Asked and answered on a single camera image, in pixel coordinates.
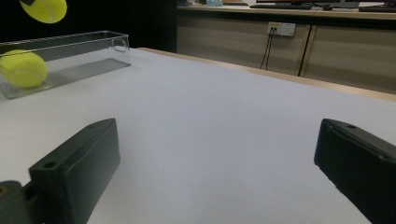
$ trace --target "transparent acrylic container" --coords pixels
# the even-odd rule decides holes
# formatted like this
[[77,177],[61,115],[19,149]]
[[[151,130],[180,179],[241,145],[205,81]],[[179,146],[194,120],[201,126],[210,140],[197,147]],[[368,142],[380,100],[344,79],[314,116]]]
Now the transparent acrylic container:
[[[21,70],[37,70],[36,65],[30,69],[32,65],[25,62],[26,58],[31,57],[26,57],[29,53],[38,55],[44,61],[48,75],[33,87],[22,87],[15,83],[14,75]],[[110,31],[2,43],[0,91],[8,99],[13,99],[116,70],[131,64],[129,53],[128,35]],[[7,66],[10,62],[16,65]]]

